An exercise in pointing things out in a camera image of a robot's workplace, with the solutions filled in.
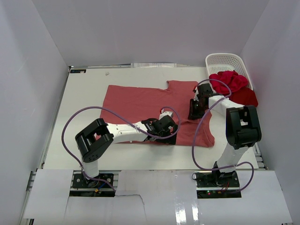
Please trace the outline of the red t shirt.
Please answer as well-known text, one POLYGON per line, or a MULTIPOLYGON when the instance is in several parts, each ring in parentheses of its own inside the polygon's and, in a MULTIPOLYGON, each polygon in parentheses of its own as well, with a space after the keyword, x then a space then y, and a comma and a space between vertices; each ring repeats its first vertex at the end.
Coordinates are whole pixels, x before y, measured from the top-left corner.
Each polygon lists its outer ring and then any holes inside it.
POLYGON ((241 105, 258 106, 255 92, 248 88, 248 79, 239 75, 235 71, 220 71, 217 74, 211 74, 209 79, 219 80, 225 83, 232 94, 229 99, 241 105))

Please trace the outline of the salmon pink t shirt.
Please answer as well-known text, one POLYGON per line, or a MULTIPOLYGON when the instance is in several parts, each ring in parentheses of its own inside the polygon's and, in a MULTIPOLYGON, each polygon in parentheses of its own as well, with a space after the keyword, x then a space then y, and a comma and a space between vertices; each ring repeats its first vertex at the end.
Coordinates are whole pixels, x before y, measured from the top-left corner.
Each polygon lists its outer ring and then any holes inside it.
POLYGON ((176 143, 182 146, 212 147, 215 138, 210 131, 211 114, 204 119, 198 133, 195 134, 199 120, 189 120, 189 101, 194 98, 193 88, 196 81, 167 81, 167 89, 124 87, 109 85, 103 101, 103 107, 124 117, 131 123, 149 118, 158 118, 160 109, 170 106, 178 116, 176 123, 181 126, 176 143))

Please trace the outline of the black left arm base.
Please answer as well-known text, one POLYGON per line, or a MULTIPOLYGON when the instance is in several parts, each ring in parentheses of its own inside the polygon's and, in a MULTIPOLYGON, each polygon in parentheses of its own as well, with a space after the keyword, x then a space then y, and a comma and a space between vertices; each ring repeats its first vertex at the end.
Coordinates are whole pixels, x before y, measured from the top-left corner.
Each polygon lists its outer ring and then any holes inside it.
POLYGON ((69 196, 71 197, 115 197, 115 191, 105 182, 114 185, 113 173, 100 173, 96 179, 89 180, 81 172, 74 172, 70 187, 69 196))

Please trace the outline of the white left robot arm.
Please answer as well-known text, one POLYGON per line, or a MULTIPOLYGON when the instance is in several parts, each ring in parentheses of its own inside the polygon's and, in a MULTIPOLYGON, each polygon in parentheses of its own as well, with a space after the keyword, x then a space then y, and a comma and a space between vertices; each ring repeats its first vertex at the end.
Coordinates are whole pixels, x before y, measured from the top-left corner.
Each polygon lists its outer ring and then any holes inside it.
POLYGON ((159 119, 142 120, 133 125, 112 124, 102 118, 96 119, 75 136, 85 172, 83 182, 88 187, 98 184, 98 159, 110 145, 147 141, 175 145, 178 126, 171 114, 160 116, 159 119))

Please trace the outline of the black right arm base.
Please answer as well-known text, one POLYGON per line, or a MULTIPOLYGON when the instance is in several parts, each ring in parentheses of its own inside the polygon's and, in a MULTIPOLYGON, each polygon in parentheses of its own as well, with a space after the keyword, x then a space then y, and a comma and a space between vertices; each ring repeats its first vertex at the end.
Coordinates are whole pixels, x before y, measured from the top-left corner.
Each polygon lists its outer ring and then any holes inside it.
POLYGON ((237 173, 230 178, 217 179, 212 172, 194 172, 191 178, 196 182, 198 199, 241 198, 237 173))

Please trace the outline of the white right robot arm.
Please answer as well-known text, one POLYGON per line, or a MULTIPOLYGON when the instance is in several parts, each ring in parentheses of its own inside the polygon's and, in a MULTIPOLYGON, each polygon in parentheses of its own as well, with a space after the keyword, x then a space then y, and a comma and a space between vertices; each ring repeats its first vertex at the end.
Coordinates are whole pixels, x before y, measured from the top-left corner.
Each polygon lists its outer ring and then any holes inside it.
POLYGON ((222 187, 236 174, 244 153, 262 138, 257 110, 253 105, 237 104, 213 92, 208 83, 198 85, 193 92, 195 96, 190 100, 188 119, 199 120, 195 134, 211 110, 225 116, 227 145, 211 172, 212 183, 222 187))

